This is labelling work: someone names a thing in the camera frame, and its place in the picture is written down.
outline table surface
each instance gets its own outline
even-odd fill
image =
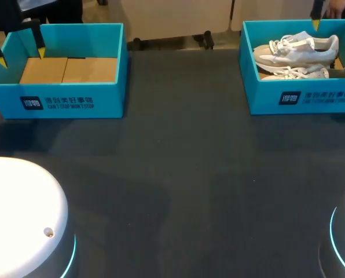
[[[251,116],[237,56],[132,53],[123,119],[0,116],[0,155],[64,189],[79,277],[320,277],[345,115]]]

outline shoelace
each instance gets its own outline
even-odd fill
[[[269,48],[275,54],[276,52],[281,52],[283,50],[295,50],[294,47],[291,46],[290,41],[292,39],[289,39],[292,37],[292,35],[286,35],[281,38],[280,41],[270,41],[269,42]]]
[[[274,75],[284,76],[284,79],[300,79],[300,78],[309,78],[306,74],[320,71],[325,66],[321,64],[312,65],[310,68],[291,68],[284,67],[284,69],[279,71],[274,71]]]
[[[285,67],[285,70],[274,71],[274,75],[284,76],[284,79],[300,79],[300,78],[309,78],[306,74],[308,70],[305,68],[291,68]]]

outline open cardboard box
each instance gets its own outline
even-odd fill
[[[345,78],[261,80],[253,49],[302,31],[317,38],[337,35],[341,65],[335,67],[345,65],[345,20],[321,20],[318,31],[310,19],[243,22],[239,60],[251,114],[345,112]]]
[[[41,32],[43,59],[31,30],[6,38],[8,68],[0,65],[3,117],[121,118],[129,58],[123,25],[44,24]]]

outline white sneaker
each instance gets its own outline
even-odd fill
[[[313,64],[330,66],[338,52],[339,38],[336,35],[318,39],[303,31],[293,36],[286,35],[280,41],[270,41],[269,45],[256,47],[254,57],[259,67],[274,72],[282,67],[308,68]]]
[[[274,71],[274,75],[262,80],[284,80],[284,79],[326,79],[345,78],[344,69],[327,69],[322,65],[315,65],[311,68],[291,68],[285,67],[282,70]]]

